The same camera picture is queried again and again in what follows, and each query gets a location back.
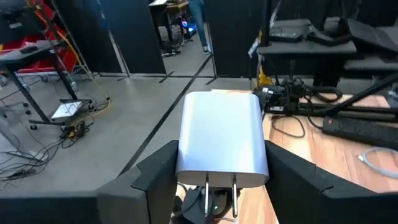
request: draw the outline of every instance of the white cable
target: white cable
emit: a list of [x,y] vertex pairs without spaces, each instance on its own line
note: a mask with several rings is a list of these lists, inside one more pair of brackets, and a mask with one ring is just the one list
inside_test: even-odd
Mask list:
[[391,177],[391,178],[394,178],[394,179],[398,179],[398,172],[391,172],[391,171],[385,170],[383,168],[376,167],[373,164],[371,164],[368,161],[368,159],[366,158],[370,152],[380,152],[380,151],[392,152],[393,154],[398,155],[398,152],[394,151],[392,149],[383,148],[383,147],[373,147],[373,148],[368,149],[367,151],[365,151],[362,155],[359,155],[358,159],[361,162],[363,162],[364,164],[366,164],[367,166],[369,166],[370,168],[372,168],[377,173],[379,173],[381,175],[385,175],[386,177]]

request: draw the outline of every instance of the person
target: person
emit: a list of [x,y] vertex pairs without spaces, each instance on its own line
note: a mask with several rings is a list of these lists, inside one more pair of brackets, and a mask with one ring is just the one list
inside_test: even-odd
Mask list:
[[200,39],[201,46],[203,47],[203,53],[209,54],[209,50],[207,47],[207,40],[205,34],[205,28],[203,26],[204,21],[203,17],[205,15],[205,4],[203,0],[188,0],[189,2],[189,10],[192,13],[193,20],[197,25],[198,35]]

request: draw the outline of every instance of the concrete floor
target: concrete floor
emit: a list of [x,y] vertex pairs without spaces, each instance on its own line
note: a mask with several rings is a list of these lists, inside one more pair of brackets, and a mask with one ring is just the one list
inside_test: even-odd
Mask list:
[[[201,52],[197,35],[195,37],[194,42],[185,46],[183,54],[165,60],[168,70],[175,71],[176,76],[193,76],[206,59]],[[210,85],[206,85],[211,79],[203,76],[208,75],[213,75],[211,60],[204,66],[187,93],[211,89],[250,90],[251,88],[246,78],[219,78]],[[95,117],[94,125],[90,127],[90,132],[83,139],[68,149],[60,149],[43,172],[22,180],[15,180],[4,190],[45,192],[93,190],[116,178],[191,80],[191,78],[182,77],[168,78],[163,83],[159,83],[161,79],[132,76],[118,81],[117,78],[96,77],[97,82],[111,97],[110,109]],[[30,92],[46,113],[50,113],[59,105],[59,98],[68,96],[61,83],[56,80],[42,83],[38,78],[26,78],[26,82],[33,83],[30,86]],[[349,92],[352,93],[370,84],[370,80],[360,82],[343,80],[339,87],[343,91],[350,90]],[[105,99],[102,92],[91,81],[80,81],[78,87],[77,95],[81,98],[95,98],[97,101]],[[0,91],[0,97],[6,104],[24,100],[13,83]],[[170,140],[178,139],[182,103],[183,99],[177,103],[137,162]],[[58,127],[39,126],[36,131],[29,129],[27,120],[30,117],[36,118],[36,114],[30,117],[22,114],[18,117],[9,113],[7,119],[0,118],[0,120],[3,119],[9,124],[22,147],[39,151],[43,148],[42,144],[47,145],[59,139],[61,131]],[[0,151],[10,150],[9,143],[1,136],[0,146]],[[15,162],[27,162],[25,159],[15,157],[2,164],[9,158],[7,154],[0,154],[0,167]],[[0,183],[0,189],[4,185],[5,183]]]

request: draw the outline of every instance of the power strip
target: power strip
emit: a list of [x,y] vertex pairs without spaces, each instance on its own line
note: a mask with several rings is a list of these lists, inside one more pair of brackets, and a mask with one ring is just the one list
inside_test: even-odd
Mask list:
[[369,121],[325,117],[322,133],[398,151],[398,128]]

